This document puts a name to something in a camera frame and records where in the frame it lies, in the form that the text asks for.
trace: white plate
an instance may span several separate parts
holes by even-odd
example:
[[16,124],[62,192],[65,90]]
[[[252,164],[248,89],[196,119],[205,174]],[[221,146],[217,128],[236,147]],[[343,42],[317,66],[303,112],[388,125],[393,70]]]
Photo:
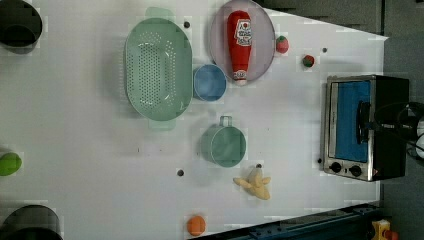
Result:
[[215,64],[229,78],[233,78],[233,67],[228,50],[227,19],[237,10],[245,11],[250,16],[253,40],[247,80],[256,80],[271,66],[275,53],[274,26],[268,14],[257,3],[250,0],[233,0],[219,9],[209,33],[210,52]]
[[[424,148],[424,135],[422,135],[418,141],[417,141],[417,146]],[[424,151],[421,151],[420,149],[416,148],[415,149],[417,151],[418,156],[420,156],[420,158],[424,159]]]
[[417,135],[418,137],[424,135],[424,117],[422,117],[421,120],[418,122]]

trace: ketchup label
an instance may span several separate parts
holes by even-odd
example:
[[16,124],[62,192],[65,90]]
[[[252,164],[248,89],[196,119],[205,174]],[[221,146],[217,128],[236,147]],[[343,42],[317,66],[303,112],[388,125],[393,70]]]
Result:
[[247,72],[244,70],[238,70],[237,72],[234,72],[234,80],[237,79],[246,79]]
[[237,39],[237,44],[240,46],[252,45],[252,29],[250,28],[249,19],[238,20],[234,38]]

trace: toaster oven handle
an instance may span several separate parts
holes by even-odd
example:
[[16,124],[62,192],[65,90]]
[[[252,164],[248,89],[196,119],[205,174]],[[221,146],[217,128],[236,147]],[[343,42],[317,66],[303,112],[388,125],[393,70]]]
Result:
[[370,121],[370,108],[369,102],[359,101],[356,112],[356,141],[358,144],[368,141],[369,129],[367,125]]

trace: orange ball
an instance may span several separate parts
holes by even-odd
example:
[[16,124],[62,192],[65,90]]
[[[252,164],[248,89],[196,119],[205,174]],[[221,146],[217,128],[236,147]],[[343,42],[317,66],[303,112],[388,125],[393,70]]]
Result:
[[206,222],[201,216],[194,216],[187,222],[187,231],[192,236],[200,236],[205,232]]

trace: white table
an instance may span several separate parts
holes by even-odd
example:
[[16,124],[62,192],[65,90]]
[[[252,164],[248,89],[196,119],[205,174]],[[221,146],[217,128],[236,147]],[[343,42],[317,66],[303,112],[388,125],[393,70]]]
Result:
[[[212,234],[379,200],[378,183],[327,175],[316,161],[327,76],[381,73],[385,38],[267,10],[291,47],[262,78],[229,84],[216,103],[193,99],[170,132],[149,130],[133,110],[123,50],[146,8],[192,23],[184,31],[195,68],[210,62],[207,29],[224,2],[34,0],[46,27],[38,47],[24,56],[0,49],[0,144],[24,164],[0,178],[0,220],[39,203],[57,212],[66,240],[183,239],[193,214]],[[311,71],[301,68],[303,54],[318,60]],[[248,141],[231,169],[197,154],[221,115],[233,116]],[[272,177],[269,201],[232,182],[257,163]]]

